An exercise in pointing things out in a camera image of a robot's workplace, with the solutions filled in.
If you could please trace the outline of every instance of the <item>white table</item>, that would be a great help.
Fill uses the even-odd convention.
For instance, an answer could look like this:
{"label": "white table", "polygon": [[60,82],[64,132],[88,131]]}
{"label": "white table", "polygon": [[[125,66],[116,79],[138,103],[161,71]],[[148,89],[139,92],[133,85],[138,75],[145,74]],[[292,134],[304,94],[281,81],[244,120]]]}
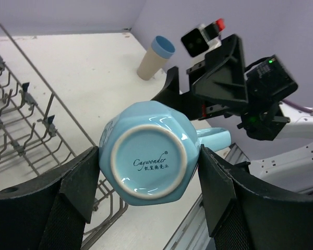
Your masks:
{"label": "white table", "polygon": [[[16,37],[16,41],[96,145],[108,120],[127,106],[154,97],[165,81],[162,70],[150,81],[138,78],[136,68],[145,50],[129,33]],[[21,64],[17,50],[5,37],[0,37],[0,54],[21,82],[31,82],[31,93],[39,104],[46,105],[45,89],[29,73],[30,68]],[[205,121],[193,124],[198,129],[209,126]],[[77,153],[90,146],[60,119],[56,126]],[[0,190],[35,177],[25,167],[0,173]],[[200,193],[196,174],[177,202],[130,206],[91,249],[163,249]]]}

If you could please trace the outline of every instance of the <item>cup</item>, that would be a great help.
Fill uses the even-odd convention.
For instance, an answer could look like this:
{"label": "cup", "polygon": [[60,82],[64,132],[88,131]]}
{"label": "cup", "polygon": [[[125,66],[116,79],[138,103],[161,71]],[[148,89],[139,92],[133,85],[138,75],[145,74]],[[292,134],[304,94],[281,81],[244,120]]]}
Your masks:
{"label": "cup", "polygon": [[175,47],[167,38],[156,36],[137,69],[137,75],[146,81],[151,79],[174,53]]}
{"label": "cup", "polygon": [[201,144],[219,151],[231,136],[222,128],[196,130],[185,115],[159,102],[135,103],[105,126],[99,166],[130,205],[174,202],[196,171]]}

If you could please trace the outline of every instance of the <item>wall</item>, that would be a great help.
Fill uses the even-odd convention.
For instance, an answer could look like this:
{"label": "wall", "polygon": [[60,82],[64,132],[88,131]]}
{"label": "wall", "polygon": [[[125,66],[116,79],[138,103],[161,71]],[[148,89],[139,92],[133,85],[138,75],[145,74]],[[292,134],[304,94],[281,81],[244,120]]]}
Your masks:
{"label": "wall", "polygon": [[13,35],[97,33],[131,28],[146,0],[0,0]]}
{"label": "wall", "polygon": [[[313,48],[303,52],[304,44],[313,45],[313,0],[147,0],[132,33],[144,47],[148,47],[155,35],[169,38],[176,46],[176,54],[165,69],[179,66],[181,89],[188,90],[185,69],[191,59],[180,43],[180,38],[200,23],[209,24],[224,18],[226,29],[223,36],[237,33],[243,39],[245,60],[252,61],[272,54],[281,56],[287,68],[300,84],[300,90],[291,100],[311,106],[313,90]],[[238,117],[209,120],[214,127],[225,127],[231,131],[232,139],[250,159],[270,157],[307,144],[311,140],[286,139],[274,142],[259,142],[248,138],[244,130],[238,130]]]}

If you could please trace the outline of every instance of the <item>metal wire rack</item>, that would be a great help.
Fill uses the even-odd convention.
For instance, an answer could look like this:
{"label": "metal wire rack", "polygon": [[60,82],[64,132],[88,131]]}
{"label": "metal wire rack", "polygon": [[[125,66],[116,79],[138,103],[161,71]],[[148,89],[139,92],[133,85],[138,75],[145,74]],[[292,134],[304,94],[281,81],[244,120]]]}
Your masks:
{"label": "metal wire rack", "polygon": [[[52,114],[54,102],[58,103],[55,110],[62,108],[69,118],[64,123],[74,123],[77,128],[75,133],[80,133],[81,139],[85,139],[90,146],[95,146],[95,143],[1,23],[0,31],[20,52],[31,71],[38,76],[37,84],[43,84],[49,95],[49,101],[42,108],[30,92],[32,84],[19,81],[17,74],[0,55],[0,174],[13,168],[15,172],[7,178],[15,178],[20,171],[18,166],[27,165],[30,171],[21,175],[23,182],[65,164],[80,153],[74,151],[55,125],[60,117]],[[42,99],[45,99],[47,95],[43,94]],[[89,249],[127,208],[128,205],[101,175],[92,222],[86,226],[82,249]]]}

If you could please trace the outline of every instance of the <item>ceramic mug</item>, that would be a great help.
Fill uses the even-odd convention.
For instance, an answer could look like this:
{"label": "ceramic mug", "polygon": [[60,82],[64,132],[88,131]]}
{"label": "ceramic mug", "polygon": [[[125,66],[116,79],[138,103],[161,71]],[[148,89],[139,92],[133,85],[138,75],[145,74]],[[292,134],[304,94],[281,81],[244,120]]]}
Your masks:
{"label": "ceramic mug", "polygon": [[159,102],[135,103],[105,126],[99,166],[128,204],[169,203],[193,177],[201,144],[219,151],[231,136],[222,128],[196,130],[184,114]]}

